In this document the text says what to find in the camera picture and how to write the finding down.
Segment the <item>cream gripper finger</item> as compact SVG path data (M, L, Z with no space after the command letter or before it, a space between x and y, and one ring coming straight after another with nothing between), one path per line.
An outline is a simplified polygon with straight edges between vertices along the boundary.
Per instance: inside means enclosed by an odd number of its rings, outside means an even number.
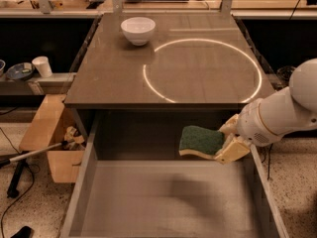
M219 131L224 135L236 134L238 118L238 114L233 115L220 127Z
M232 163L250 151L251 144L244 140L241 136L230 134L221 150L219 150L214 160L221 164Z

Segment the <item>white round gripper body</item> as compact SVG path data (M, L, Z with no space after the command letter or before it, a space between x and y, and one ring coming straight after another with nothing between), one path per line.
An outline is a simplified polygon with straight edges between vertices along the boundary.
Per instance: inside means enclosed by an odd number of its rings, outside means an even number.
M261 98L246 105L239 114L237 132L246 141L259 147L268 146L281 140L265 125L260 113Z

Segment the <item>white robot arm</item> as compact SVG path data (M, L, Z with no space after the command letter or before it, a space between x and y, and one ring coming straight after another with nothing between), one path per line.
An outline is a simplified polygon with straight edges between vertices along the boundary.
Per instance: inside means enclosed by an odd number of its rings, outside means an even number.
M247 104L221 128L226 140L214 160L227 164L251 146L264 147L285 135L317 128L317 59L298 66L282 90Z

